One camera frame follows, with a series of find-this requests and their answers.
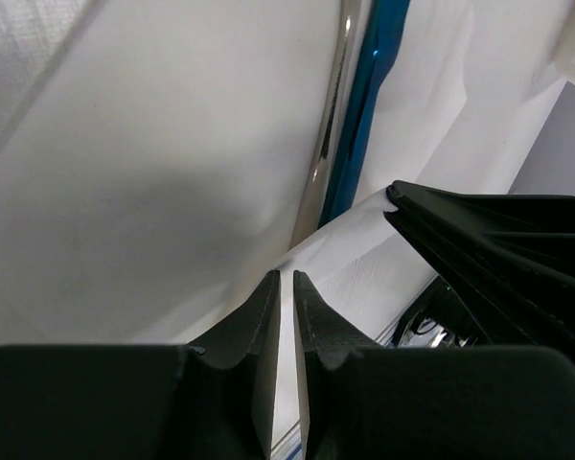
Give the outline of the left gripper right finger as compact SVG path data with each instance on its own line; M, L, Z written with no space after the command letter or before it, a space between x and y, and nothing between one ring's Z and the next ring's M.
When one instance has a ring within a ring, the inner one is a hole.
M544 347L385 348L293 274L308 459L575 459L575 366Z

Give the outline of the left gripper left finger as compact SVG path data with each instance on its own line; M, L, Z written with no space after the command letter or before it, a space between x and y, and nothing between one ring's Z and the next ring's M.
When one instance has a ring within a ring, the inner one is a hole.
M0 346L0 459L266 459L281 276L176 345Z

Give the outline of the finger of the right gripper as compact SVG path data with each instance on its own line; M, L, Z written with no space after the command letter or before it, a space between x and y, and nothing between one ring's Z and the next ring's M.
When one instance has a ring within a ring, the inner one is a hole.
M575 196L462 195L395 181L385 219L493 344L556 349L575 364Z

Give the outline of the silver metal fork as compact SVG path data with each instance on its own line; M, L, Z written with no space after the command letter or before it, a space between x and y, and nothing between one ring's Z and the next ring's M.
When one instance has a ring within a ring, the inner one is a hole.
M320 219L336 152L336 137L361 5L361 1L340 2L339 25L330 80L289 248L295 247L314 233Z

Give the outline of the white paper napkin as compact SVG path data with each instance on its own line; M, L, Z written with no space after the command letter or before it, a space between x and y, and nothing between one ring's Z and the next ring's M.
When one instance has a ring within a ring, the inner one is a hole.
M357 198L512 184L568 1L415 1ZM282 261L337 1L0 1L0 345L187 341Z

